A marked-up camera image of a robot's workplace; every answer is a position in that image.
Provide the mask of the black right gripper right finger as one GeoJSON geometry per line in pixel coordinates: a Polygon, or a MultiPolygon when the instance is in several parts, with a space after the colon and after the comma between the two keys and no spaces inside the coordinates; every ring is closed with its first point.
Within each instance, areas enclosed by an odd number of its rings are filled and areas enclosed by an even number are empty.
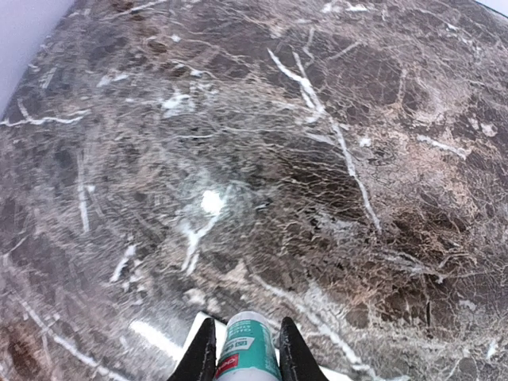
{"type": "Polygon", "coordinates": [[[283,381],[328,381],[291,317],[281,323],[279,370],[283,381]]]}

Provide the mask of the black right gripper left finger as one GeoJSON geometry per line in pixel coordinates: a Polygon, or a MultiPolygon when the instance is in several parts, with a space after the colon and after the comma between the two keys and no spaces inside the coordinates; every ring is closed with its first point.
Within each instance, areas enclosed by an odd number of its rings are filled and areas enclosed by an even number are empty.
{"type": "Polygon", "coordinates": [[[207,317],[168,381],[212,381],[216,369],[215,322],[207,317]]]}

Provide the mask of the cream paper envelope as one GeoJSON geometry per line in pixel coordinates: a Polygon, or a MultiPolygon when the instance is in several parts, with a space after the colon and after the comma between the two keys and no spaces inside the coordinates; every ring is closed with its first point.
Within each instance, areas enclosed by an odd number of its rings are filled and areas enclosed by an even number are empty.
{"type": "Polygon", "coordinates": [[[254,311],[240,312],[219,331],[224,343],[217,347],[216,321],[196,316],[187,337],[188,347],[170,380],[350,380],[314,359],[297,325],[285,317],[279,347],[272,342],[266,318],[254,311]]]}

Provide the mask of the green white glue stick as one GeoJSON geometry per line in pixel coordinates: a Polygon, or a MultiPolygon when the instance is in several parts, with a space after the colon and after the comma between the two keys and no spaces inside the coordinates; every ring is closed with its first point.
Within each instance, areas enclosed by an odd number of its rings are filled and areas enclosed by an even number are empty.
{"type": "Polygon", "coordinates": [[[254,311],[234,315],[226,326],[225,343],[217,362],[214,380],[281,379],[266,318],[254,311]]]}

